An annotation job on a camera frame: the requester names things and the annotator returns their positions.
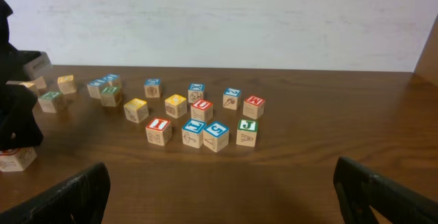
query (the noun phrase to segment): wooden table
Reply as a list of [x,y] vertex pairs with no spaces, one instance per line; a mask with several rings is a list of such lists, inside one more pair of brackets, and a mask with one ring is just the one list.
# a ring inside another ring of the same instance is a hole
[[[103,108],[86,83],[122,75],[123,103],[144,99],[146,78],[159,77],[161,99],[147,99],[150,117],[125,119],[123,106]],[[112,189],[104,223],[342,223],[332,176],[346,155],[438,200],[438,88],[411,73],[282,71],[152,67],[55,66],[46,77],[74,74],[68,109],[34,114],[44,142],[22,173],[0,173],[0,212],[96,162]],[[164,99],[206,84],[215,121],[230,127],[219,153],[182,144],[180,119]],[[227,87],[266,99],[255,148],[235,145],[238,111],[222,108]],[[155,116],[172,121],[165,147],[147,143]]]

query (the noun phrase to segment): white wall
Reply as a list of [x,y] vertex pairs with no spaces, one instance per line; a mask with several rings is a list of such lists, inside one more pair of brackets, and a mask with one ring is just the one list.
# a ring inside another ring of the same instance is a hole
[[6,0],[54,64],[412,71],[438,0]]

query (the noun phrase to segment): green block face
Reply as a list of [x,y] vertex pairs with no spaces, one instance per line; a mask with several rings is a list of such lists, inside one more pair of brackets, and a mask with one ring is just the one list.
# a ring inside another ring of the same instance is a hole
[[106,87],[102,90],[102,94],[114,94],[120,89],[120,87],[112,86],[112,87]]
[[61,95],[61,92],[58,91],[49,91],[46,94],[42,95],[40,98],[41,99],[47,99],[47,100],[52,100],[54,98],[57,98]]
[[248,132],[256,132],[257,127],[257,121],[240,120],[237,129]]

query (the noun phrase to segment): yellow block face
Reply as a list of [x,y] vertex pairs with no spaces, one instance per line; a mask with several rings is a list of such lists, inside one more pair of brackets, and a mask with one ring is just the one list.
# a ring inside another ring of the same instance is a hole
[[176,94],[166,99],[166,103],[170,103],[172,105],[178,105],[184,101],[185,97]]
[[129,108],[130,110],[137,110],[146,104],[147,104],[146,101],[140,100],[138,98],[134,98],[131,101],[129,101],[129,103],[126,103],[125,107]]
[[30,82],[23,82],[23,83],[20,83],[20,85],[24,85],[24,86],[26,86],[26,88],[30,88],[30,87],[34,86],[35,84],[30,83]]
[[57,82],[58,83],[64,83],[64,82],[73,81],[73,79],[74,79],[73,75],[68,75],[68,76],[59,77],[57,79]]

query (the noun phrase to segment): wooden block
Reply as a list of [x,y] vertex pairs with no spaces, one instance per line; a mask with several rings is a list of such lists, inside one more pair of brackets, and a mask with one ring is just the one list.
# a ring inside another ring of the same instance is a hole
[[37,97],[40,96],[40,93],[38,92],[38,88],[36,87],[36,84],[32,82],[23,82],[20,83],[20,85],[26,86],[30,91],[32,91]]
[[92,98],[101,98],[101,92],[104,88],[107,88],[110,83],[106,80],[96,79],[87,84],[88,92]]
[[43,77],[39,77],[39,78],[32,80],[30,82],[34,83],[38,89],[47,88],[47,84],[46,84]]
[[62,94],[70,94],[77,91],[75,77],[73,75],[59,77],[57,79],[57,86],[60,88]]
[[189,103],[195,103],[198,100],[204,99],[204,84],[190,84],[189,86]]
[[149,116],[148,103],[137,98],[126,103],[124,108],[128,121],[140,123]]
[[59,91],[49,91],[38,98],[43,112],[56,113],[66,107],[64,96]]
[[105,87],[101,92],[101,102],[104,107],[117,107],[122,102],[120,87]]
[[122,88],[122,79],[120,78],[120,75],[108,74],[103,77],[102,80],[107,81],[110,86],[118,86]]
[[177,119],[187,112],[187,99],[180,95],[173,95],[164,101],[166,114]]
[[250,96],[244,101],[244,116],[258,119],[265,112],[265,100]]
[[33,147],[0,151],[0,171],[24,171],[36,158]]
[[240,105],[242,91],[228,88],[224,92],[223,106],[232,110],[237,110]]
[[182,129],[183,144],[197,149],[201,148],[203,145],[203,130],[205,126],[206,123],[202,121],[195,121],[194,119],[187,121]]
[[204,145],[214,152],[219,152],[229,141],[229,128],[215,121],[204,129]]
[[199,100],[192,104],[192,119],[208,122],[213,117],[213,104],[206,100]]
[[159,98],[162,95],[160,79],[147,79],[144,83],[146,98]]
[[150,143],[164,146],[172,137],[172,126],[170,121],[161,118],[154,118],[146,126],[146,136]]
[[257,137],[257,121],[240,120],[237,126],[236,144],[254,147]]

